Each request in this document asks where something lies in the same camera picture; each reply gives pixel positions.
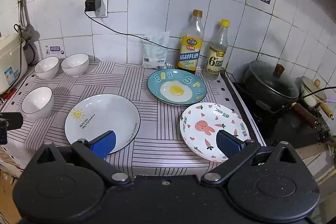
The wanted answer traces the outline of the white sun plate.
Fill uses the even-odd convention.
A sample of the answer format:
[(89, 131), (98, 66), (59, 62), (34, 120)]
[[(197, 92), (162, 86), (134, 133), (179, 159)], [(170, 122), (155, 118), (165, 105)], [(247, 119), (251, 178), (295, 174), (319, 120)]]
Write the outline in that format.
[(120, 151), (137, 135), (141, 124), (138, 108), (125, 97), (98, 94), (76, 104), (67, 115), (64, 131), (69, 143), (78, 139), (93, 141), (110, 132), (109, 152)]

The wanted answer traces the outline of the white ribbed bowl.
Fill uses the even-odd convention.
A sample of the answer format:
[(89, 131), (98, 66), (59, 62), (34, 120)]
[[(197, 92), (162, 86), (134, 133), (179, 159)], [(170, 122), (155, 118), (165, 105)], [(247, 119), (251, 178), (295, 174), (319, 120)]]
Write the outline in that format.
[(39, 87), (27, 94), (21, 104), (23, 114), (28, 121), (47, 118), (54, 105), (54, 95), (49, 87)]
[(85, 53), (77, 53), (65, 58), (61, 63), (63, 72), (69, 76), (82, 75), (89, 66), (89, 56)]
[(59, 58), (50, 56), (39, 61), (37, 65), (35, 65), (34, 72), (40, 79), (50, 80), (56, 76), (59, 66)]

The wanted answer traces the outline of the pink rabbit carrot plate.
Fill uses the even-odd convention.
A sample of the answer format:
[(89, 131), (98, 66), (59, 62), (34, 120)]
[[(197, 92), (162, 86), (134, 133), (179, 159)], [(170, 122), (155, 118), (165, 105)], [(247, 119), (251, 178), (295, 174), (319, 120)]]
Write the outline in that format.
[(225, 162), (229, 158), (229, 148), (220, 140), (220, 130), (240, 141), (251, 138), (241, 116), (223, 105), (211, 102), (188, 107), (181, 115), (179, 126), (190, 150), (213, 162)]

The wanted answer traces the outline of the blue fried egg plate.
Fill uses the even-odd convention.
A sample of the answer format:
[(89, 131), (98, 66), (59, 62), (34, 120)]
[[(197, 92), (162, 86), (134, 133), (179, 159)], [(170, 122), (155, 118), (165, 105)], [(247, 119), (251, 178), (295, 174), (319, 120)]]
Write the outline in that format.
[(180, 69), (153, 72), (147, 79), (147, 88), (155, 98), (169, 105), (193, 105), (207, 94), (207, 87), (198, 76)]

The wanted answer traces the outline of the striped white table mat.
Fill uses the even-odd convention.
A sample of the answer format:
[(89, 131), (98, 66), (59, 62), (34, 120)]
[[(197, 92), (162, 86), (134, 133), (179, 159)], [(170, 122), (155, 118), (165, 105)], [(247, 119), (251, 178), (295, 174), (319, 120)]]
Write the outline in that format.
[(19, 111), (26, 95), (44, 86), (52, 89), (54, 106), (47, 118), (25, 120), (20, 129), (9, 131), (4, 150), (23, 169), (44, 142), (66, 146), (64, 123), (70, 110), (89, 96), (108, 93), (133, 102), (139, 110), (141, 126), (135, 139), (121, 151), (107, 156), (107, 162), (132, 176), (196, 174), (215, 168), (214, 162), (202, 159), (187, 147), (179, 131), (184, 107), (168, 105), (153, 97), (147, 88), (150, 75), (150, 69), (139, 65), (112, 62), (92, 62), (78, 77), (58, 72), (54, 78), (43, 80), (28, 72), (2, 110)]

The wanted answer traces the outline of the black induction stove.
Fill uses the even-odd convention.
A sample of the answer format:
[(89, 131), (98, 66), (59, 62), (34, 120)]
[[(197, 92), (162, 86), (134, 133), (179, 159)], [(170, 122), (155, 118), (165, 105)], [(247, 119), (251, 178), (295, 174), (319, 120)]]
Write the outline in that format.
[(308, 122), (291, 107), (278, 113), (271, 113), (256, 104), (255, 100), (243, 89), (242, 84), (233, 83), (229, 73), (221, 71), (235, 107), (240, 113), (248, 129), (254, 137), (260, 136), (268, 146), (280, 141), (288, 141), (294, 148), (303, 148), (313, 144), (335, 144), (329, 126), (322, 115), (315, 113), (318, 119), (316, 128), (310, 127)]

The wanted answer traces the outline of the black cooking pot with lid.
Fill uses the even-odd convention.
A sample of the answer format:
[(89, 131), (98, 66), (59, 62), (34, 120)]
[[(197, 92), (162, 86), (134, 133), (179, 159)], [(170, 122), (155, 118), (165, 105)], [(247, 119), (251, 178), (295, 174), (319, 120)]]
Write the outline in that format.
[(288, 109), (297, 112), (312, 128), (320, 125), (315, 116), (299, 103), (299, 89), (281, 64), (255, 60), (248, 64), (242, 83), (256, 105), (273, 115)]

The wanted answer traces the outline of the cream rice cooker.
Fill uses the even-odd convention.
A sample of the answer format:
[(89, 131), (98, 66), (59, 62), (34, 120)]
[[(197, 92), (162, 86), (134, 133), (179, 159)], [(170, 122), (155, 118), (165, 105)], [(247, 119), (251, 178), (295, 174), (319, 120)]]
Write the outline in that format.
[(27, 60), (23, 49), (25, 45), (26, 42), (18, 34), (8, 34), (1, 37), (1, 94), (10, 90), (27, 71)]

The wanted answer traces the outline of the white vinegar bottle yellow cap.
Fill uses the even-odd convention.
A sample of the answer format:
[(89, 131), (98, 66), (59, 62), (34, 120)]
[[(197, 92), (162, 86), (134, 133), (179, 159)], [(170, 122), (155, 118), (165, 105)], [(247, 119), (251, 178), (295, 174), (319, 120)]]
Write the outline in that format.
[(228, 27), (230, 21), (222, 19), (220, 27), (210, 43), (208, 50), (207, 62), (203, 75), (209, 81), (214, 81), (218, 78), (223, 65), (224, 56), (228, 47)]

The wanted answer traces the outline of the hanging metal utensils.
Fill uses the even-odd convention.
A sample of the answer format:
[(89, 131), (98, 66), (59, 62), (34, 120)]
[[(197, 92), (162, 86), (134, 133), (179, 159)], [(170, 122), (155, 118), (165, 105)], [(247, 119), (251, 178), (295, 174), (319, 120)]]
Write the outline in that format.
[(26, 0), (17, 0), (18, 3), (18, 20), (19, 28), (22, 32), (22, 37), (30, 40), (33, 36), (33, 26), (30, 24), (29, 15), (27, 11)]

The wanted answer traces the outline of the small cream enamel pot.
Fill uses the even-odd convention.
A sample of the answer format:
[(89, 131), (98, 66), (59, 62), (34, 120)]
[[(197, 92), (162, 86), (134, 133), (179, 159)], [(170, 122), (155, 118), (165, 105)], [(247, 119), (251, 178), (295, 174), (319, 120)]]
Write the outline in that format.
[(313, 111), (322, 110), (328, 118), (334, 119), (334, 114), (327, 105), (327, 96), (320, 88), (321, 81), (319, 79), (312, 80), (306, 76), (301, 77), (300, 92), (301, 98), (305, 104)]

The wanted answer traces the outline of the white salt bag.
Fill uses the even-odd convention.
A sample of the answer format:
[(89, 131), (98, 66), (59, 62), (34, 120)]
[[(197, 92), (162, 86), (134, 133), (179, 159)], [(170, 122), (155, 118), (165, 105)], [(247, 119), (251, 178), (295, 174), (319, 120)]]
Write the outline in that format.
[(165, 69), (169, 32), (152, 32), (142, 41), (142, 66), (146, 69)]

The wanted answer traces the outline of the cooking wine bottle yellow label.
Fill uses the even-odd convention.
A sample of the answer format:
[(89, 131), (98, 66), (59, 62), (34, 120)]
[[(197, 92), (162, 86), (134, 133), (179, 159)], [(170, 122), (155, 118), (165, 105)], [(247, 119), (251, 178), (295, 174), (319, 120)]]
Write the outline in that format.
[(177, 66), (179, 69), (195, 74), (199, 53), (204, 38), (202, 24), (203, 11), (193, 10), (191, 18), (182, 31), (181, 47)]

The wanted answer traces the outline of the black power adapter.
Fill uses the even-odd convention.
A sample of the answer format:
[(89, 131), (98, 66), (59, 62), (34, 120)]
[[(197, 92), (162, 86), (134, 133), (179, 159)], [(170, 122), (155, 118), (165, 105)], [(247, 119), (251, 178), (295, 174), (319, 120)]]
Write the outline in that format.
[(101, 0), (86, 0), (84, 6), (86, 12), (98, 12), (101, 8)]

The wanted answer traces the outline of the wall sticker near bowls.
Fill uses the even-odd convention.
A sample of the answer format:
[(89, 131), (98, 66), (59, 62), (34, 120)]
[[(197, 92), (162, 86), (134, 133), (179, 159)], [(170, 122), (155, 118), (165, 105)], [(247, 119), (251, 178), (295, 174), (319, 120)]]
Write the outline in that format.
[(65, 57), (65, 52), (60, 46), (45, 46), (43, 53), (46, 57), (56, 56), (60, 59)]

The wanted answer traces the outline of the white wall socket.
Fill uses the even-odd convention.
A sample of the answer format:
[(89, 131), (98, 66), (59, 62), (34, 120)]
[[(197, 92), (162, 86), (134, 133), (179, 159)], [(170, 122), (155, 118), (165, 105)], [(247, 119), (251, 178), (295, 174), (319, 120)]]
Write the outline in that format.
[(94, 12), (89, 12), (92, 18), (106, 18), (108, 16), (108, 0), (100, 0), (99, 8)]

